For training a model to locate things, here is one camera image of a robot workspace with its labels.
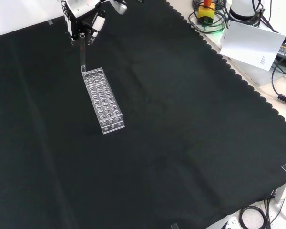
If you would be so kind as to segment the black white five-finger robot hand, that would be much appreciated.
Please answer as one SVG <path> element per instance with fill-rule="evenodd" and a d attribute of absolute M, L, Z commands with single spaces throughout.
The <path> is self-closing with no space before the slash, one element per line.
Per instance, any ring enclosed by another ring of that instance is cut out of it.
<path fill-rule="evenodd" d="M 105 23 L 105 11 L 101 9 L 102 0 L 62 0 L 61 6 L 72 41 L 85 36 L 88 45 L 102 30 Z"/>

